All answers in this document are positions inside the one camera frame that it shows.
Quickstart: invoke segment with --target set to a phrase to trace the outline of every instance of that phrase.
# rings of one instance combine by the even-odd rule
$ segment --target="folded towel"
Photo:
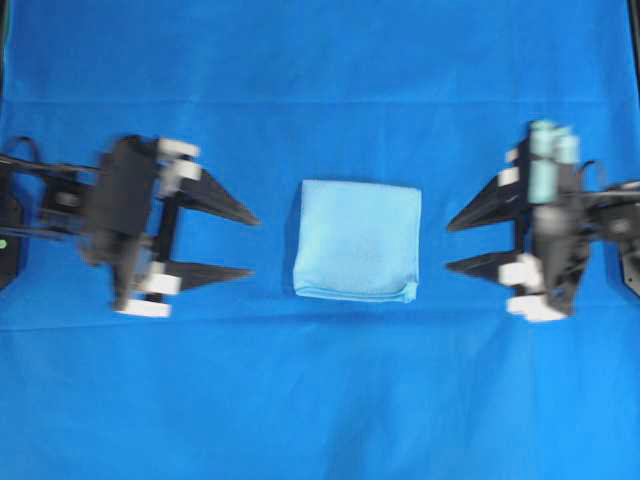
[[[420,206],[415,188],[302,182],[296,293],[360,302],[415,300]]]

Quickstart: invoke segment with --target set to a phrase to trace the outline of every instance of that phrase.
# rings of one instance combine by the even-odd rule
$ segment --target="black metal frame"
[[[601,239],[618,245],[623,281],[640,296],[640,182],[612,185],[601,192],[585,192],[584,166],[576,170],[572,165],[558,164],[561,185],[558,197],[542,206],[562,213],[564,231],[544,233],[531,220],[541,206],[528,201],[530,165],[534,160],[529,151],[529,137],[518,145],[517,151],[514,165],[519,171],[519,181],[499,187],[498,177],[494,177],[448,225],[449,231],[458,231],[513,221],[514,249],[451,262],[447,267],[500,283],[500,267],[516,262],[518,255],[531,250],[541,263],[542,290],[532,292],[519,284],[514,286],[515,296],[544,295],[547,305],[570,315],[589,258],[589,242]]]
[[[640,1],[627,0],[629,6],[629,22],[631,24],[631,41],[636,66],[636,85],[640,92]]]
[[[158,140],[144,142],[138,136],[128,136],[116,142],[112,152],[103,155],[101,166],[96,168],[42,163],[31,139],[20,137],[9,149],[18,143],[30,146],[33,161],[0,154],[0,237],[7,239],[5,248],[0,249],[0,289],[18,275],[21,243],[25,241],[21,237],[30,236],[84,238],[85,260],[91,265],[106,263],[113,271],[113,308],[119,311],[127,310],[127,303],[136,292],[146,293],[147,302],[164,300],[162,293],[140,290],[145,275],[150,275],[138,268],[145,251],[150,261],[162,265],[164,275],[180,279],[180,291],[253,273],[244,268],[171,259],[181,207],[247,225],[259,224],[244,205],[197,164],[194,164],[197,179],[179,176],[171,179],[175,189],[162,199],[160,228],[154,236],[147,234],[153,184],[175,174],[171,170],[173,162],[191,165],[193,159],[189,156],[168,155],[161,150]],[[93,174],[96,183],[79,181],[80,173]],[[45,185],[38,211],[39,224],[32,226],[23,221],[20,203],[12,194],[11,181],[15,174],[36,176]]]

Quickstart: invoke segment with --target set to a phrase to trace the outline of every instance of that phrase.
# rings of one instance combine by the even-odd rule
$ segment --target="pointed gripper jaw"
[[[166,273],[181,278],[180,291],[184,291],[210,283],[250,277],[254,271],[248,268],[169,261],[166,264]]]
[[[204,168],[193,161],[200,154],[195,146],[176,140],[158,140],[158,154],[167,160],[160,173],[160,197],[182,192],[181,206],[224,217],[245,225],[260,225],[260,220],[236,200]]]
[[[524,287],[531,292],[544,290],[540,261],[529,253],[487,253],[448,263],[447,268],[505,287]]]
[[[502,170],[447,225],[449,232],[512,220],[521,199],[519,167]]]

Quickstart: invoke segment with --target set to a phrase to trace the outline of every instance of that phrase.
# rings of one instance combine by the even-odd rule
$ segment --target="folded cloth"
[[[420,207],[415,188],[303,181],[296,293],[359,302],[415,300]]]

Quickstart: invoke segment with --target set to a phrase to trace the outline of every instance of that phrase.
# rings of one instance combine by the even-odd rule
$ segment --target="blue cloth surface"
[[[573,125],[611,182],[640,176],[626,1],[11,3],[0,140],[90,165],[123,133],[195,143],[263,225],[185,213],[177,260],[257,273],[166,321],[110,312],[106,269],[30,242],[0,292],[0,478],[640,475],[640,303],[610,250],[549,325],[444,268],[512,245],[509,225],[445,226],[529,120]],[[295,295],[305,178],[422,191],[414,302]]]
[[[362,182],[302,182],[293,287],[303,297],[416,298],[420,191]]]

